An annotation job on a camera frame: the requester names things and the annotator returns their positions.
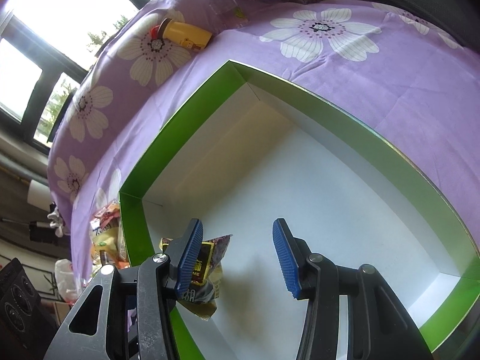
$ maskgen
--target speaker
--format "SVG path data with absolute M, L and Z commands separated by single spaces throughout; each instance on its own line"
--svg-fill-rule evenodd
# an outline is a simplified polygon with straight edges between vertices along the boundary
M 42 360 L 57 326 L 18 259 L 0 271 L 2 360 Z

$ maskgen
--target snack package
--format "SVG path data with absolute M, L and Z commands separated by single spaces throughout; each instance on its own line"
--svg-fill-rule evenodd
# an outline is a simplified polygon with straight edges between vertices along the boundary
M 119 269 L 129 266 L 120 206 L 116 200 L 102 207 L 90 221 L 90 240 L 93 244 L 90 250 L 94 265 L 92 277 L 105 264 L 114 264 Z
M 191 274 L 191 283 L 183 295 L 180 304 L 204 320 L 210 319 L 217 305 L 215 299 L 220 296 L 222 265 L 220 261 L 230 242 L 232 235 L 223 235 L 202 242 L 197 262 Z M 167 251 L 171 238 L 160 240 L 160 249 Z

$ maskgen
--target blue gripper pad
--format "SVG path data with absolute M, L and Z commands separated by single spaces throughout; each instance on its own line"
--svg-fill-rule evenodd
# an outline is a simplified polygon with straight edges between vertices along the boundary
M 298 299 L 301 291 L 299 266 L 278 219 L 273 222 L 273 243 L 277 251 L 280 267 L 282 268 L 286 288 L 292 293 L 294 298 Z
M 175 286 L 175 293 L 178 299 L 188 290 L 191 282 L 191 273 L 194 271 L 195 263 L 197 262 L 198 253 L 203 241 L 203 224 L 199 219 L 191 233 L 190 239 L 181 260 L 178 263 L 177 283 Z

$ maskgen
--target white flower pattern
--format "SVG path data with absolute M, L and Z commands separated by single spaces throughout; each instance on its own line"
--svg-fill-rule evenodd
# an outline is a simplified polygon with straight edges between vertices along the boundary
M 97 210 L 99 210 L 102 207 L 105 207 L 112 200 L 117 198 L 117 195 L 120 191 L 121 182 L 122 182 L 122 172 L 120 171 L 120 169 L 115 169 L 110 178 L 108 194 L 106 194 L 102 188 L 99 188 L 97 190 L 97 193 L 95 194 L 95 202 L 97 205 Z
M 440 27 L 437 27 L 436 25 L 429 23 L 428 21 L 421 19 L 418 16 L 415 16 L 411 14 L 410 12 L 406 11 L 405 9 L 397 8 L 397 7 L 392 7 L 391 5 L 387 4 L 380 4 L 380 3 L 371 3 L 374 8 L 380 9 L 383 12 L 391 12 L 394 14 L 397 14 L 400 16 L 400 19 L 404 21 L 407 24 L 413 25 L 419 33 L 422 35 L 426 35 L 429 33 L 430 30 L 434 30 L 438 33 L 440 38 L 445 42 L 445 44 L 453 49 L 456 48 L 462 48 L 455 40 L 452 39 L 450 34 L 444 30 L 442 30 Z
M 320 13 L 302 10 L 293 19 L 274 19 L 270 23 L 277 30 L 260 37 L 262 42 L 281 41 L 280 52 L 287 58 L 311 62 L 323 51 L 323 39 L 339 55 L 350 61 L 365 61 L 367 53 L 377 53 L 378 46 L 367 34 L 382 32 L 370 24 L 348 21 L 349 8 L 331 8 Z
M 109 120 L 98 109 L 112 102 L 113 92 L 105 86 L 96 86 L 98 76 L 98 69 L 94 67 L 67 109 L 71 136 L 80 143 L 85 139 L 85 127 L 92 138 L 100 139 L 109 126 Z
M 138 81 L 141 86 L 146 86 L 152 79 L 155 66 L 155 83 L 163 84 L 165 80 L 173 73 L 172 64 L 179 68 L 190 60 L 191 55 L 188 50 L 177 46 L 168 39 L 152 40 L 150 30 L 160 21 L 160 15 L 153 13 L 139 19 L 129 30 L 121 37 L 117 55 L 121 59 L 132 60 L 135 62 L 130 68 L 130 76 Z M 173 9 L 166 12 L 165 16 L 175 21 L 185 22 L 181 12 Z
M 60 178 L 57 181 L 58 187 L 70 196 L 70 203 L 76 205 L 77 195 L 80 188 L 88 178 L 88 173 L 85 173 L 85 166 L 83 162 L 71 155 L 68 159 L 68 166 L 61 159 L 57 157 L 57 162 L 53 167 L 55 174 Z

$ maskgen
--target yellow bottle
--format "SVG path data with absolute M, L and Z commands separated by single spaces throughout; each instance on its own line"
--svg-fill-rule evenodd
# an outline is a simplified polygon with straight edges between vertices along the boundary
M 212 37 L 211 32 L 172 19 L 163 20 L 162 24 L 152 28 L 150 34 L 152 40 L 169 39 L 186 49 L 197 52 L 203 50 Z

